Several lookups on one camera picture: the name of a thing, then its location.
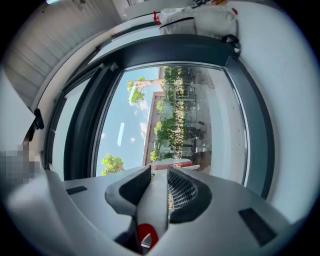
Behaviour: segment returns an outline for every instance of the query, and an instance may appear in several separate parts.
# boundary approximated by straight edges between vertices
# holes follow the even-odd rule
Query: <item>cloud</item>
[[[146,100],[139,101],[139,109],[141,109],[142,111],[149,110],[149,106],[148,106]]]
[[[141,122],[140,129],[141,129],[141,133],[140,133],[141,137],[145,139],[147,135],[147,124],[145,122]]]

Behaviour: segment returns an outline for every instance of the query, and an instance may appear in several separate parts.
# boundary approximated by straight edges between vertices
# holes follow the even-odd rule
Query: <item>tree trunk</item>
[[[159,86],[161,84],[165,83],[164,79],[155,79],[155,80],[146,80],[146,81],[130,81],[130,83],[133,83],[136,85],[137,89],[142,89],[143,87],[146,86]]]

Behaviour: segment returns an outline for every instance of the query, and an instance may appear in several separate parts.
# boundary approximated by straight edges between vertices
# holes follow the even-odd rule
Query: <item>black rectangular slot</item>
[[[87,190],[87,188],[85,186],[76,186],[73,188],[66,189],[66,192],[68,193],[68,195],[72,195],[72,194],[76,194],[76,193],[79,193],[79,192],[85,191],[85,190]]]
[[[252,208],[240,210],[239,215],[261,247],[277,236]]]

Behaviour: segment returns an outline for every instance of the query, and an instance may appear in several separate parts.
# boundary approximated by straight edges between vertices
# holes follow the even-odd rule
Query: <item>blue sky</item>
[[[137,69],[123,74],[102,129],[96,165],[97,176],[100,176],[103,170],[104,165],[101,162],[105,154],[121,158],[124,169],[142,165],[152,95],[162,89],[160,85],[146,86],[142,89],[144,101],[130,105],[128,81],[134,81],[140,77],[145,77],[145,80],[158,79],[158,68]]]

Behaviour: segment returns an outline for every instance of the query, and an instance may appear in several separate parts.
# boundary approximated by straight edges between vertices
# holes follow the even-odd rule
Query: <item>window glass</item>
[[[56,126],[50,169],[57,172],[62,181],[64,180],[64,153],[69,124],[77,102],[89,80],[85,80],[65,96],[66,101]]]
[[[168,65],[127,71],[106,114],[96,175],[176,165],[242,183],[243,123],[221,70]]]
[[[133,31],[127,34],[124,34],[122,36],[119,36],[112,40],[112,42],[108,43],[106,46],[104,46],[93,58],[90,60],[89,64],[93,62],[94,60],[98,59],[102,55],[120,47],[125,44],[131,43],[133,41],[137,41],[144,38],[150,38],[160,36],[159,27],[147,27],[143,29],[139,29],[137,31]]]

